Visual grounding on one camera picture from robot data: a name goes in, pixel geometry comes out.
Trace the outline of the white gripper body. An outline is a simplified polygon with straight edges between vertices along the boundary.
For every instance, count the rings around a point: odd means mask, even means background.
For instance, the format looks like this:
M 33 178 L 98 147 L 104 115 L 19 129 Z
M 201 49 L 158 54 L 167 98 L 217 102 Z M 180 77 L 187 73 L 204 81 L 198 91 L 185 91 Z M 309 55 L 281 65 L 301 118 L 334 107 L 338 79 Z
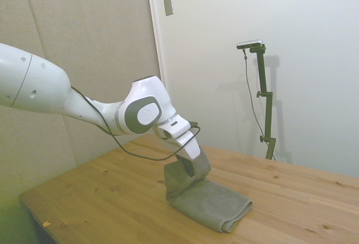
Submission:
M 186 127 L 185 129 L 154 127 L 155 135 L 162 145 L 177 155 L 188 160 L 194 160 L 200 155 L 199 145 L 194 134 Z

